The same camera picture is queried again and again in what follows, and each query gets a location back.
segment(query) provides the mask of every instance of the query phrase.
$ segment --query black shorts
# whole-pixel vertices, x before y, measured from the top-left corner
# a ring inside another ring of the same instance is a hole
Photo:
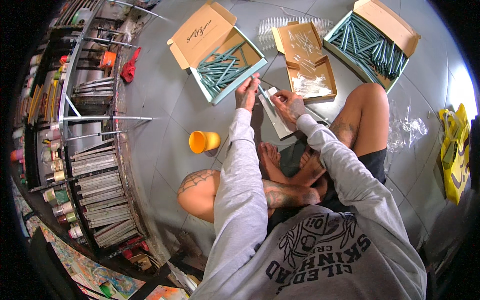
[[[280,160],[280,168],[287,177],[291,177],[299,171],[298,165],[300,162],[300,157],[305,151],[305,145],[305,141],[299,140],[298,143],[295,143],[294,145],[280,152],[282,155]],[[373,177],[377,178],[378,181],[380,181],[382,184],[385,184],[386,181],[384,171],[384,161],[386,153],[387,149],[385,148],[383,150],[368,153],[359,157],[359,161],[361,161],[365,165],[367,170],[372,173]],[[334,212],[350,211],[347,206],[343,205],[339,201],[338,195],[335,191],[334,183],[330,178],[328,180],[327,192],[325,194],[325,197],[322,202],[317,205],[327,207]],[[270,232],[277,224],[283,223],[289,218],[293,217],[302,208],[303,207],[277,208],[272,214],[272,216],[268,219],[267,234],[270,234]]]

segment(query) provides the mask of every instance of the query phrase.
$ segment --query orange cup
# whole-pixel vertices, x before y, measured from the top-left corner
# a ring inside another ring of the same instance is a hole
[[[196,154],[220,147],[220,135],[216,132],[194,131],[190,134],[188,144]]]

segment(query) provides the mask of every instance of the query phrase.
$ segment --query gray sweatshirt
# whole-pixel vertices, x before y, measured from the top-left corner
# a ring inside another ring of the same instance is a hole
[[[191,298],[424,299],[425,268],[391,193],[310,115],[297,127],[351,213],[310,205],[265,239],[267,203],[250,121],[247,110],[236,110],[215,198],[216,239]]]

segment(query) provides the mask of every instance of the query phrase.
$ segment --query hand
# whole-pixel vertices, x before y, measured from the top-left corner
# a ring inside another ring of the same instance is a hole
[[[270,97],[270,100],[278,108],[282,117],[293,124],[297,124],[298,118],[306,114],[303,99],[291,91],[281,90],[276,92],[275,95]]]
[[[253,105],[255,104],[255,93],[257,93],[258,84],[260,84],[259,73],[253,74],[255,79],[248,77],[235,91],[235,101],[237,106],[235,108],[244,108],[252,113]]]

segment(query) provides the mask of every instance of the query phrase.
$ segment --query orange bucket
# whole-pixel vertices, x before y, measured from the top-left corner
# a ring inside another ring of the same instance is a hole
[[[220,147],[220,135],[216,132],[194,131],[188,139],[190,149],[196,154]]]
[[[111,68],[115,64],[115,59],[117,58],[117,54],[110,51],[105,51],[103,57],[100,61],[100,68]]]

